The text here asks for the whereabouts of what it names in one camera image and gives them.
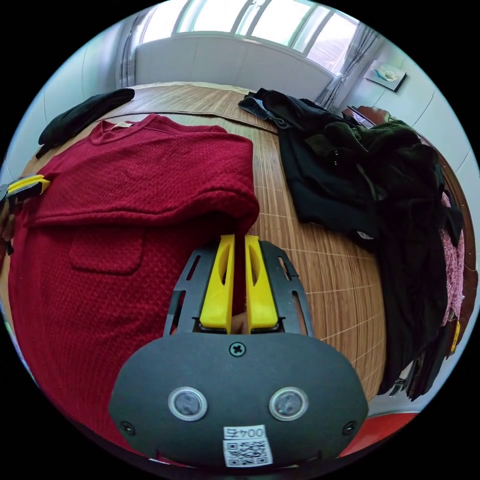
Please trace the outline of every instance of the qr code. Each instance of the qr code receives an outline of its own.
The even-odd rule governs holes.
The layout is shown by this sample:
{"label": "qr code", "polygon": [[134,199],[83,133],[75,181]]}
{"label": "qr code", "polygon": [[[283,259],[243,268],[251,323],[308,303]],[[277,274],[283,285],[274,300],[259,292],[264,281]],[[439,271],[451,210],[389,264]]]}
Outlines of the qr code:
{"label": "qr code", "polygon": [[272,452],[266,438],[224,441],[223,451],[228,467],[259,467],[272,463]]}

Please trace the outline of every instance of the picture frame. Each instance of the picture frame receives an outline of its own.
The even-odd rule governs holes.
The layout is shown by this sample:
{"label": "picture frame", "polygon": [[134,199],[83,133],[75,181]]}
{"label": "picture frame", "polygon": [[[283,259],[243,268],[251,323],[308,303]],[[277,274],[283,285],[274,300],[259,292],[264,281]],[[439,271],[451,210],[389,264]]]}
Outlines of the picture frame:
{"label": "picture frame", "polygon": [[363,76],[364,79],[375,82],[393,92],[398,92],[406,77],[405,71],[377,60],[370,65]]}

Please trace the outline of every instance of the red object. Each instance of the red object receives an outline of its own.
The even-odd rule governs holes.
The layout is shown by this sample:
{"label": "red object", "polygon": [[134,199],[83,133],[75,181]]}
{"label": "red object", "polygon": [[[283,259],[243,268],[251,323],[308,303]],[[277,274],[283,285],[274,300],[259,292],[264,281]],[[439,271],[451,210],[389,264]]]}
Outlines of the red object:
{"label": "red object", "polygon": [[367,418],[355,438],[341,453],[340,457],[345,457],[366,449],[370,447],[370,445],[386,439],[405,427],[416,415],[416,413],[391,413]]}
{"label": "red object", "polygon": [[[252,158],[219,126],[102,121],[39,172],[51,185],[16,219],[8,289],[25,361],[58,408],[120,447],[116,376],[162,336],[192,251],[256,221]],[[244,304],[240,289],[234,311]]]}

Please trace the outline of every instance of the sweater pocket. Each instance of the sweater pocket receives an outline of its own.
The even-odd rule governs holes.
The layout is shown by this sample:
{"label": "sweater pocket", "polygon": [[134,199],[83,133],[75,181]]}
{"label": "sweater pocket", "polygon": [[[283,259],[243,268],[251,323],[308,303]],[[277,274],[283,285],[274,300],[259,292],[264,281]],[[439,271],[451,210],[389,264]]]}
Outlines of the sweater pocket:
{"label": "sweater pocket", "polygon": [[73,235],[69,259],[75,270],[132,275],[144,253],[144,227],[89,226]]}

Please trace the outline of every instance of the printed number label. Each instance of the printed number label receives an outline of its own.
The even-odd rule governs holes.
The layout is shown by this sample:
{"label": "printed number label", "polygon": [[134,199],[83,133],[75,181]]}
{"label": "printed number label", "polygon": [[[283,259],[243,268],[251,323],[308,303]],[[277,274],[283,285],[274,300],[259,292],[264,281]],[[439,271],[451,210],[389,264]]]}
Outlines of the printed number label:
{"label": "printed number label", "polygon": [[223,456],[227,467],[271,465],[274,461],[265,425],[224,427]]}
{"label": "printed number label", "polygon": [[244,440],[244,439],[263,439],[265,435],[265,425],[254,426],[224,426],[224,440]]}

